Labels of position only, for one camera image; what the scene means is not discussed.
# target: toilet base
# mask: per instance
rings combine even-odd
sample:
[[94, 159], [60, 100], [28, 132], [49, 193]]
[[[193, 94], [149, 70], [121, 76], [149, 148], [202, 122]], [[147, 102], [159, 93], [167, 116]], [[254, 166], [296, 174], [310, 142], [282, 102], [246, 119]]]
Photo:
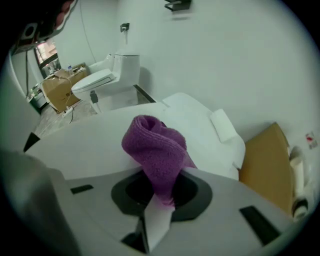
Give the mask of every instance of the toilet base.
[[136, 88], [132, 87], [130, 90], [107, 96], [104, 98], [99, 98], [98, 102], [90, 102], [95, 112], [103, 113], [110, 110], [121, 109], [125, 107], [131, 107], [138, 104], [138, 95]]

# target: purple towel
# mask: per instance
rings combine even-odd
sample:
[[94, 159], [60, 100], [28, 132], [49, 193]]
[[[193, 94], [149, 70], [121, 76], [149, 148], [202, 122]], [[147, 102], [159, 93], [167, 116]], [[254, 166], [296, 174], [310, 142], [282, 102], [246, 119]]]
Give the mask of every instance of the purple towel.
[[172, 205], [172, 189], [183, 167], [195, 168], [185, 138], [157, 118], [138, 115], [122, 139], [122, 148], [142, 165], [154, 193], [164, 205]]

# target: sticker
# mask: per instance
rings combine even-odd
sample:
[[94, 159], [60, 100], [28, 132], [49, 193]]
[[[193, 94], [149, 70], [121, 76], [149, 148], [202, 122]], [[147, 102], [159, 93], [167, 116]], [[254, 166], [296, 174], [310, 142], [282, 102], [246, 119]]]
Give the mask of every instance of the sticker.
[[309, 149], [312, 150], [318, 146], [318, 142], [315, 138], [314, 132], [309, 132], [305, 135], [306, 141], [309, 145]]

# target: plastic bottle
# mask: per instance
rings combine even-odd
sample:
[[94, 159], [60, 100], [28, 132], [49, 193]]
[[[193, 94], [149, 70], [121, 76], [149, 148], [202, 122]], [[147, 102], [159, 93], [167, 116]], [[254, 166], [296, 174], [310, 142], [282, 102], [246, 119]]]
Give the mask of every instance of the plastic bottle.
[[74, 71], [73, 71], [72, 66], [70, 64], [68, 64], [68, 72], [69, 72], [70, 76], [72, 76], [74, 74]]

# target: window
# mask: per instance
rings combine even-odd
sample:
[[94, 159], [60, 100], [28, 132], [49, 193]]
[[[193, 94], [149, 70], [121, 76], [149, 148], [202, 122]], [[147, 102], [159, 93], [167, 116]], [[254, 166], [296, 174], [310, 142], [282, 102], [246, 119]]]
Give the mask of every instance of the window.
[[56, 45], [52, 38], [39, 44], [34, 49], [34, 54], [43, 78], [61, 69]]

